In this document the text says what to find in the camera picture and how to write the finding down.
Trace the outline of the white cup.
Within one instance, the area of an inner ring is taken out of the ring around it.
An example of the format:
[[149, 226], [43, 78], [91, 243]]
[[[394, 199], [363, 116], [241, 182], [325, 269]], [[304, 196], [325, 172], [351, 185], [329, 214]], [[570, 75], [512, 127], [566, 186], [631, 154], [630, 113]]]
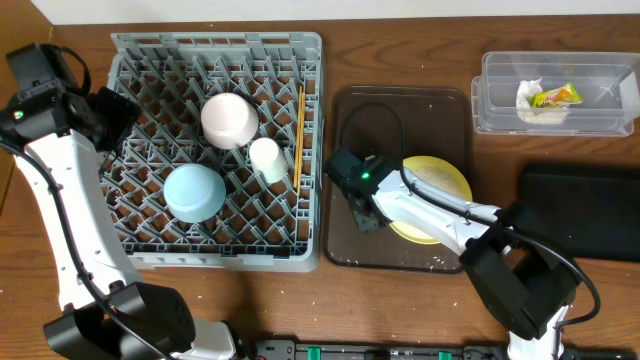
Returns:
[[249, 148], [252, 168], [268, 184], [279, 182], [288, 172], [284, 152], [271, 138], [259, 138]]

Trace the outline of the yellow plate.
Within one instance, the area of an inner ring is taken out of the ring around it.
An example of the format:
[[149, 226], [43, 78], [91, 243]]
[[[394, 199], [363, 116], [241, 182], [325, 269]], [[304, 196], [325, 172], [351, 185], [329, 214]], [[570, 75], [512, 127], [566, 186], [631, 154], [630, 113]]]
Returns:
[[[405, 158], [403, 165], [428, 184], [464, 200], [473, 200], [466, 178], [450, 163], [432, 156], [413, 156]], [[408, 224], [393, 222], [390, 226], [405, 240], [422, 245], [438, 244], [437, 240]]]

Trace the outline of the light blue bowl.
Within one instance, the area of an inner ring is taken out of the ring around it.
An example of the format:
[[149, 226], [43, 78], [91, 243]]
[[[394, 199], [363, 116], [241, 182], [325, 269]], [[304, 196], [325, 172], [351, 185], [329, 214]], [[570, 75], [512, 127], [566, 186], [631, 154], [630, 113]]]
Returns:
[[223, 207], [227, 195], [222, 176], [203, 165], [178, 166], [163, 185], [169, 212], [178, 220], [198, 223], [214, 217]]

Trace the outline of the wooden chopstick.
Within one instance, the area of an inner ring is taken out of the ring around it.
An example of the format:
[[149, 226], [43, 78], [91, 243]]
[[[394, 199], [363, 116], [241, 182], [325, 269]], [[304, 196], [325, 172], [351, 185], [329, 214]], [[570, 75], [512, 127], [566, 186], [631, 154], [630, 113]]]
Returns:
[[300, 100], [299, 100], [299, 111], [298, 111], [298, 129], [297, 129], [297, 145], [296, 145], [296, 165], [295, 165], [295, 187], [296, 193], [300, 195], [301, 189], [301, 175], [302, 175], [302, 166], [303, 166], [303, 148], [304, 148], [304, 122], [306, 116], [306, 93], [304, 91], [304, 87], [300, 88]]
[[302, 146], [303, 146], [303, 130], [304, 130], [304, 110], [305, 110], [305, 92], [303, 85], [299, 89], [299, 109], [297, 112], [297, 129], [296, 129], [296, 146], [295, 146], [295, 163], [294, 163], [294, 188], [296, 194], [300, 192], [300, 176], [302, 168]]

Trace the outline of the pink bowl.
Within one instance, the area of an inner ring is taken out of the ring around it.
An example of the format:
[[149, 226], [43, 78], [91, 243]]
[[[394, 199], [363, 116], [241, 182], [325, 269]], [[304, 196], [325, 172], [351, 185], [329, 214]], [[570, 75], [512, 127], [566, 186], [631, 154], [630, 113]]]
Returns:
[[243, 97], [220, 93], [210, 98], [201, 110], [201, 125], [208, 142], [220, 149], [246, 145], [254, 138], [258, 115]]

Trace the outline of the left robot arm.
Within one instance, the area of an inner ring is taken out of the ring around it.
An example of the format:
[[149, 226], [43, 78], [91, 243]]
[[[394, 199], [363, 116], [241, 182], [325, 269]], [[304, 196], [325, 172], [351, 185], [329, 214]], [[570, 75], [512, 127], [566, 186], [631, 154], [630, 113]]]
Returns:
[[181, 294], [145, 282], [124, 251], [100, 177], [141, 115], [77, 81], [71, 50], [30, 44], [7, 55], [19, 90], [1, 112], [1, 145], [29, 183], [54, 254], [59, 318], [44, 328], [68, 359], [241, 359], [224, 322], [192, 316]]

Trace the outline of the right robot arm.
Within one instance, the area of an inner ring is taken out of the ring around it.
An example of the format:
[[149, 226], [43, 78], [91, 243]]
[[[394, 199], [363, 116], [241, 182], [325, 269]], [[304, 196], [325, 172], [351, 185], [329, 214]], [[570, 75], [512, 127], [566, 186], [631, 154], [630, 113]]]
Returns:
[[410, 225], [454, 252], [483, 304], [510, 332], [512, 359], [558, 359], [565, 316], [584, 274], [544, 239], [527, 234], [515, 208], [467, 201], [388, 157], [363, 159], [347, 148], [326, 162], [359, 229]]

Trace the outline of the yellow green snack wrapper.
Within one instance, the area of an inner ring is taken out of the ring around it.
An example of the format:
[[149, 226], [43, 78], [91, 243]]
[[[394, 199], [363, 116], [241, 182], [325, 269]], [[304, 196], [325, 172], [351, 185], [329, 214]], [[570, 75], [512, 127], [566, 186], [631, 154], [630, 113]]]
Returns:
[[567, 83], [559, 88], [541, 92], [529, 98], [532, 108], [566, 108], [574, 104], [582, 104], [583, 98], [572, 83]]

